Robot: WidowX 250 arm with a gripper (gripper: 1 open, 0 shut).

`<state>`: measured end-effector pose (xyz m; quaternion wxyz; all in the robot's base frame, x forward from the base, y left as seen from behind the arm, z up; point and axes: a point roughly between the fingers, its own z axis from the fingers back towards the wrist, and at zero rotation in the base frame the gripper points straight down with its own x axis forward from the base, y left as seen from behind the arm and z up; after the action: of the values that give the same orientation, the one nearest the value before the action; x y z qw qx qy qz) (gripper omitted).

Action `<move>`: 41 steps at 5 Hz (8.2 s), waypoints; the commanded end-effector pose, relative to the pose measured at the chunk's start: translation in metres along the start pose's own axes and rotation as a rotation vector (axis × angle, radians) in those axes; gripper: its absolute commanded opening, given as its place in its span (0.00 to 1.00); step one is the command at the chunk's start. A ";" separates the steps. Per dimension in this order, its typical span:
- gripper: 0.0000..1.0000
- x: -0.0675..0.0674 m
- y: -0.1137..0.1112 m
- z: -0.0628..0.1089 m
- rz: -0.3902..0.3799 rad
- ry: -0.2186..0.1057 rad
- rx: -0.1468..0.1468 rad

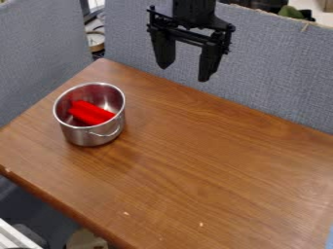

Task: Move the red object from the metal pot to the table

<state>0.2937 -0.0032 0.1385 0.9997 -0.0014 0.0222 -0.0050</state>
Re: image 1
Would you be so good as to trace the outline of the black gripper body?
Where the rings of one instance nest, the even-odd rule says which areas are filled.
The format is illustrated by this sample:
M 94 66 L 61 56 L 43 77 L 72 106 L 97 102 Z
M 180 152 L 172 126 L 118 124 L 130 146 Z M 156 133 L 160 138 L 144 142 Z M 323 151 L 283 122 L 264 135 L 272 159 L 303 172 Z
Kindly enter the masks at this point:
M 197 47 L 216 45 L 227 49 L 235 26 L 213 13 L 215 0 L 165 0 L 146 8 L 146 31 L 154 49 L 175 47 L 175 42 Z

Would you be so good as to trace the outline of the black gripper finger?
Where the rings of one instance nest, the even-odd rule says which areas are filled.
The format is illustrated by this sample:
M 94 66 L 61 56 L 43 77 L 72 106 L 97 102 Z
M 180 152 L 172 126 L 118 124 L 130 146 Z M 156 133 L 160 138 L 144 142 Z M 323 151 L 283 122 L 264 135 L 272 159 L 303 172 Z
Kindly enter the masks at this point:
M 217 43 L 207 42 L 201 47 L 201 53 L 199 57 L 199 76 L 197 80 L 205 82 L 211 74 L 215 73 L 220 58 L 223 55 L 223 49 Z
M 160 30 L 150 33 L 150 41 L 156 63 L 161 69 L 167 69 L 175 61 L 175 41 Z

